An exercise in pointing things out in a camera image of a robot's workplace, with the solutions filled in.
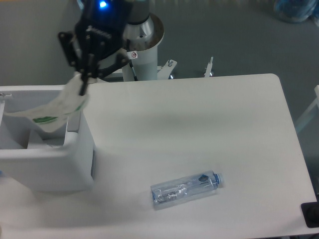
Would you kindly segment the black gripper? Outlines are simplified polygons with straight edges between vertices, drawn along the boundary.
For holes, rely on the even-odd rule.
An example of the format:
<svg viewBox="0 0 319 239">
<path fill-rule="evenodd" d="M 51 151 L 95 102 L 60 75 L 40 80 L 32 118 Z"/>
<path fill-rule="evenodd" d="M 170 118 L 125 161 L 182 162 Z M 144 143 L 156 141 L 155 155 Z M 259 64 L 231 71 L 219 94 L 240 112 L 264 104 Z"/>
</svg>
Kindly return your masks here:
<svg viewBox="0 0 319 239">
<path fill-rule="evenodd" d="M 122 47 L 124 29 L 133 9 L 132 0 L 82 0 L 82 13 L 72 31 L 59 32 L 58 40 L 70 67 L 80 73 L 82 86 L 79 95 L 86 93 L 86 83 L 93 84 L 97 78 L 104 79 L 129 63 L 127 54 L 118 53 L 114 64 L 100 69 L 99 64 L 90 66 L 87 81 L 84 76 L 82 60 L 89 54 L 95 54 L 100 42 L 106 47 L 100 53 L 100 60 L 105 59 Z M 81 50 L 81 57 L 76 53 L 75 41 Z"/>
</svg>

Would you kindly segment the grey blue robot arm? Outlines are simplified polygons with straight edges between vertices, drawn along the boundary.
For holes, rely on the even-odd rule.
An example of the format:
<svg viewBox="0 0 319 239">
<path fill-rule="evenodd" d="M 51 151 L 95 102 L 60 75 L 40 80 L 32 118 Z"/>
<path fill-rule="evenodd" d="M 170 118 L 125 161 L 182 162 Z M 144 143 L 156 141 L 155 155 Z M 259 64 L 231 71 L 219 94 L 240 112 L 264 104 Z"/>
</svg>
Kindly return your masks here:
<svg viewBox="0 0 319 239">
<path fill-rule="evenodd" d="M 125 27 L 141 24 L 150 15 L 147 0 L 84 0 L 73 31 L 58 33 L 69 66 L 80 73 L 79 95 L 86 94 L 90 78 L 103 79 L 129 63 Z"/>
</svg>

